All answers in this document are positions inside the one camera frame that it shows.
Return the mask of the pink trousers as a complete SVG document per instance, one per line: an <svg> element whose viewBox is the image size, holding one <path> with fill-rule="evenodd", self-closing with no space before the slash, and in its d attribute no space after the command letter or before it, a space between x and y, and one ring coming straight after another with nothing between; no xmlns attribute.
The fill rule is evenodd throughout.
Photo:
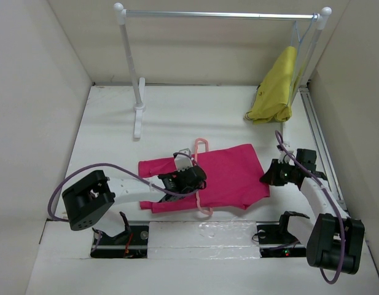
<svg viewBox="0 0 379 295"><path fill-rule="evenodd" d="M243 210L270 196L270 188L261 183L264 171L252 144L203 152L197 162L204 170L206 188L199 192L201 207L237 207ZM175 169L173 158L140 161L138 175L148 178ZM152 213L198 209L195 195L176 202L140 202L142 210Z"/></svg>

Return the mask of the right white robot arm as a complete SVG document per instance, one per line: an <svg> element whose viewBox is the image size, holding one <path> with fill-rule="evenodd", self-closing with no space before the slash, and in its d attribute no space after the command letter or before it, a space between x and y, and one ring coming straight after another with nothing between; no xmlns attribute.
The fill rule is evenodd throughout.
<svg viewBox="0 0 379 295"><path fill-rule="evenodd" d="M273 159L260 182L270 186L296 185L306 198L314 216L285 211L273 231L258 234L261 243L270 244L274 251L283 251L293 243L305 247L307 263L322 270L356 274L361 261L365 227L353 219L331 196L323 172L316 169L316 151L298 149L294 164L282 152Z"/></svg>

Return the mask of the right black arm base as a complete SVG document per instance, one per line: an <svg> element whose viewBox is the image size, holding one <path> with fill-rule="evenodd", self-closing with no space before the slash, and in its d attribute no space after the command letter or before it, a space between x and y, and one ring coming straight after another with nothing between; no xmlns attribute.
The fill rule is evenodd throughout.
<svg viewBox="0 0 379 295"><path fill-rule="evenodd" d="M252 240L259 245L261 258L304 258L306 249L287 231L290 217L309 217L295 211L285 211L278 221L256 222Z"/></svg>

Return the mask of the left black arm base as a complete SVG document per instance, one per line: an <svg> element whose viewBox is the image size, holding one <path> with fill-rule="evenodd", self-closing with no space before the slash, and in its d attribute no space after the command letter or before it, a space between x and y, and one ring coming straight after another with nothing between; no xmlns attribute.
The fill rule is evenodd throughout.
<svg viewBox="0 0 379 295"><path fill-rule="evenodd" d="M90 257L97 259L145 259L147 258L149 222L130 222L125 213L106 217L105 223L111 223L120 230L113 237L99 229L93 229L94 238Z"/></svg>

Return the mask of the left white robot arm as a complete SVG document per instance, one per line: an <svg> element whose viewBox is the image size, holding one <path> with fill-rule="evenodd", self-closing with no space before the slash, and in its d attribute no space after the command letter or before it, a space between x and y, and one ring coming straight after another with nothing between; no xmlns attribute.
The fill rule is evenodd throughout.
<svg viewBox="0 0 379 295"><path fill-rule="evenodd" d="M150 178L128 172L131 179L108 178L95 170L62 193L73 231L94 228L121 244L129 238L129 228L109 212L113 205L132 202L173 203L206 188L206 173L198 165Z"/></svg>

